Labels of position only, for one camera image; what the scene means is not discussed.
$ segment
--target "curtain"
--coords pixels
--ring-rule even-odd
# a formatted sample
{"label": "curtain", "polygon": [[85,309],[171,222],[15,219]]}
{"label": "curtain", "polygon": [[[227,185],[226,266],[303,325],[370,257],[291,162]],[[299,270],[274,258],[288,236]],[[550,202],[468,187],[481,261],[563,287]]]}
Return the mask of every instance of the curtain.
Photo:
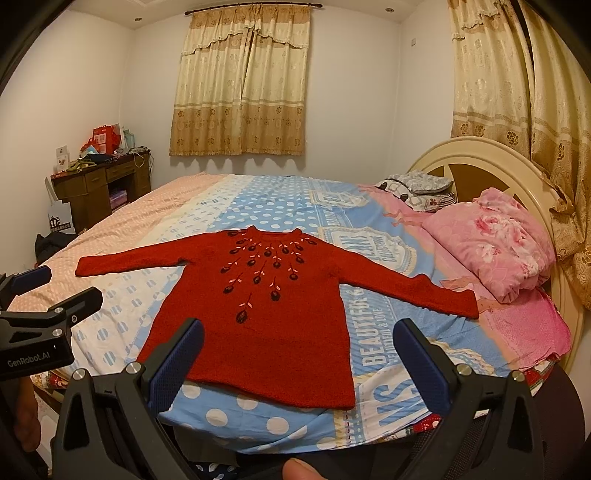
{"label": "curtain", "polygon": [[531,159],[558,191],[551,210],[558,261],[591,309],[591,82],[558,34],[520,1],[531,39]]}
{"label": "curtain", "polygon": [[170,155],[299,155],[310,38],[307,5],[197,12],[185,40]]}
{"label": "curtain", "polygon": [[448,0],[455,50],[452,137],[475,135],[530,156],[531,60],[509,0]]}

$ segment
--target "ceiling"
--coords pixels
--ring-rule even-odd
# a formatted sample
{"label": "ceiling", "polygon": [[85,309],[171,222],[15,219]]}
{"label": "ceiling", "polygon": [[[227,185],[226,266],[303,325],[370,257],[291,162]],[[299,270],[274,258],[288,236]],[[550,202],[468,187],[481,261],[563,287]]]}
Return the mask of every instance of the ceiling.
{"label": "ceiling", "polygon": [[[331,7],[348,8],[393,22],[407,18],[421,0],[310,0]],[[248,0],[76,0],[71,9],[136,29],[186,10],[223,4],[248,3]]]}

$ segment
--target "knitted sweater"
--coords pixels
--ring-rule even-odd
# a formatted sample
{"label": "knitted sweater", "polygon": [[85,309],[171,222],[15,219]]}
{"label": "knitted sweater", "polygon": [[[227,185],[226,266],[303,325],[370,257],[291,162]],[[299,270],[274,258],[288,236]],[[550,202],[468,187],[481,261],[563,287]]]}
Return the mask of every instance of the knitted sweater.
{"label": "knitted sweater", "polygon": [[479,316],[471,290],[446,290],[422,274],[408,278],[299,229],[272,233],[252,226],[83,257],[76,275],[181,263],[183,275],[154,319],[138,361],[195,317],[206,336],[188,379],[297,407],[355,406],[339,284],[437,312]]}

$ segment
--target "gray pillow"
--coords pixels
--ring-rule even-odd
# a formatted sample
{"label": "gray pillow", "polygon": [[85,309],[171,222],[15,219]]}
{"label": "gray pillow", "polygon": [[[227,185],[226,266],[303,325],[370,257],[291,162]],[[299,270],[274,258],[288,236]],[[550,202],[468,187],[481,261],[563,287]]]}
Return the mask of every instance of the gray pillow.
{"label": "gray pillow", "polygon": [[453,183],[453,180],[447,179],[445,177],[429,175],[420,170],[413,170],[409,173],[393,175],[388,178],[390,180],[398,180],[411,192],[418,195],[443,192]]}
{"label": "gray pillow", "polygon": [[415,212],[436,212],[443,207],[457,203],[454,193],[440,195],[417,195],[402,185],[398,180],[386,179],[376,184],[376,187],[390,192],[396,198],[406,203]]}

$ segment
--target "pillow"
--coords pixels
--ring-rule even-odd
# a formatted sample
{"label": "pillow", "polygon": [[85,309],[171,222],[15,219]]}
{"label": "pillow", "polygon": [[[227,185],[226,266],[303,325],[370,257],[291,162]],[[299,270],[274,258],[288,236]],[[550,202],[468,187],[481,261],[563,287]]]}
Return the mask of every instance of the pillow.
{"label": "pillow", "polygon": [[429,175],[420,170],[413,170],[409,173],[393,175],[390,180],[397,180],[417,195],[440,193],[449,188],[453,180]]}
{"label": "pillow", "polygon": [[[510,303],[520,289],[532,290],[543,283],[551,263],[521,223],[500,211],[504,209],[509,211],[506,206],[495,210],[478,202],[458,203],[431,215],[423,228],[474,273],[498,302]],[[526,224],[532,228],[534,222],[531,218]]]}
{"label": "pillow", "polygon": [[540,272],[538,285],[542,285],[542,283],[548,280],[550,278],[551,267],[556,263],[554,245],[552,245],[548,230],[522,204],[496,188],[485,190],[474,201],[479,205],[504,213],[521,224],[525,231],[540,246],[539,254],[545,256],[543,261],[547,267]]}
{"label": "pillow", "polygon": [[397,180],[386,179],[377,183],[376,187],[385,192],[390,192],[396,198],[406,203],[415,212],[436,212],[447,205],[457,203],[456,195],[454,193],[417,195]]}

